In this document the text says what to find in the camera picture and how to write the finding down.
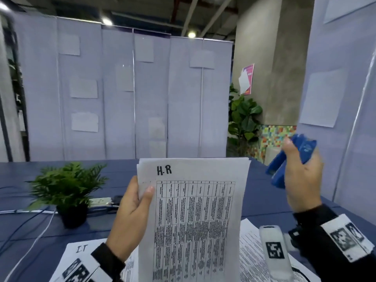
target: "hand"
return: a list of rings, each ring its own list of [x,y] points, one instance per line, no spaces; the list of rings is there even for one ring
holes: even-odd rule
[[[150,186],[139,201],[137,176],[133,176],[121,199],[106,245],[123,262],[144,236],[153,194],[154,187]]]
[[[317,147],[306,164],[302,164],[298,149],[288,137],[285,137],[282,150],[287,156],[285,186],[291,209],[300,213],[320,206],[324,164]]]

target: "mosaic tile wall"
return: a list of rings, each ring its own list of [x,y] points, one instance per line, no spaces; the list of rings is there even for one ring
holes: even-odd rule
[[[294,135],[296,126],[261,126],[258,142],[250,146],[248,153],[258,161],[264,162],[266,147],[280,147],[284,137]]]

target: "ceiling light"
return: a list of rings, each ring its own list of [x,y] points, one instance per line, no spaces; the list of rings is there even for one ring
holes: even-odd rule
[[[0,2],[0,10],[9,11],[10,9],[8,8],[8,6],[6,4]]]
[[[106,18],[106,17],[103,17],[103,18],[102,18],[102,22],[103,22],[105,25],[113,25],[112,21],[111,21],[109,18]]]
[[[190,32],[188,33],[188,37],[189,37],[190,39],[194,39],[194,38],[196,37],[196,33],[195,33],[194,31],[190,31]]]

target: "ceiling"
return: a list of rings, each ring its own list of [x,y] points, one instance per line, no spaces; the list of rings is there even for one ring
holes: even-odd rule
[[[115,25],[181,35],[192,0],[11,0],[26,11],[38,10],[77,19],[100,21],[105,15]],[[188,29],[197,35],[208,25],[224,0],[198,0]],[[234,40],[237,0],[231,0],[205,33],[205,38]]]

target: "power strip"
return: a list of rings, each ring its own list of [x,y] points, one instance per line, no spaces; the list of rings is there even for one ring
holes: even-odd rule
[[[110,197],[107,198],[93,198],[90,199],[90,206],[89,207],[106,207],[110,206],[112,203],[112,200]]]

